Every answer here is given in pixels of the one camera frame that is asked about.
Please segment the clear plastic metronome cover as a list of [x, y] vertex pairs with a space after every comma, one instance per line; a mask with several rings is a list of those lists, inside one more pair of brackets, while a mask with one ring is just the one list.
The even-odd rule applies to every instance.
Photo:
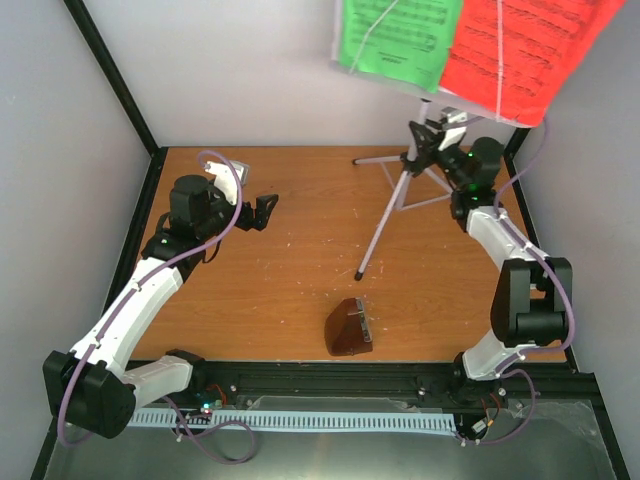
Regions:
[[356, 307], [357, 307], [357, 313], [358, 313], [358, 318], [359, 318], [359, 322], [362, 330], [363, 339], [366, 343], [371, 343], [372, 336], [371, 336], [371, 332], [368, 325], [368, 317], [365, 312], [364, 303], [362, 299], [359, 297], [356, 298]]

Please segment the green sheet music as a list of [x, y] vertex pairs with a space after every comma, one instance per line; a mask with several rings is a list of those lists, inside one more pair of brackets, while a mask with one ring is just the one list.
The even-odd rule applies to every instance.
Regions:
[[340, 1], [333, 60], [436, 92], [453, 46], [461, 1]]

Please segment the red sheet music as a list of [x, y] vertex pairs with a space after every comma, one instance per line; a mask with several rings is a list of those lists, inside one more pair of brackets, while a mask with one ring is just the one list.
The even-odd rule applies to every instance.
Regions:
[[541, 123], [623, 1], [466, 1], [440, 87], [505, 122]]

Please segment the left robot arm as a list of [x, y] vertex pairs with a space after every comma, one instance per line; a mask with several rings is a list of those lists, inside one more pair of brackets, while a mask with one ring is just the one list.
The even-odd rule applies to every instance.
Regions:
[[202, 357], [173, 349], [160, 359], [128, 369], [133, 350], [163, 305], [194, 269], [211, 261], [231, 228], [266, 228], [278, 195], [242, 199], [236, 181], [201, 175], [178, 178], [131, 279], [90, 332], [67, 353], [53, 351], [43, 364], [49, 406], [57, 429], [67, 424], [110, 439], [134, 413], [176, 393], [186, 402], [208, 390]]

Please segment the brown wooden metronome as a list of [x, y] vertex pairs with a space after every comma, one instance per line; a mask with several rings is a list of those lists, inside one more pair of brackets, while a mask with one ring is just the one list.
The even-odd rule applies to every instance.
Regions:
[[325, 345], [332, 357], [354, 356], [373, 351], [373, 338], [371, 343], [366, 343], [363, 339], [356, 298], [342, 300], [325, 320]]

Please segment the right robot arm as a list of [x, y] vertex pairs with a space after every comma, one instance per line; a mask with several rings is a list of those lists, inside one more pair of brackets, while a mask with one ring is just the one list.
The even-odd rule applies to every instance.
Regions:
[[480, 396], [505, 370], [534, 351], [566, 349], [575, 335], [571, 304], [572, 266], [527, 239], [500, 203], [495, 180], [503, 145], [490, 137], [460, 147], [464, 121], [412, 121], [416, 158], [405, 163], [416, 173], [438, 167], [452, 189], [451, 216], [483, 247], [499, 271], [490, 310], [490, 329], [453, 363], [449, 392], [464, 403]]

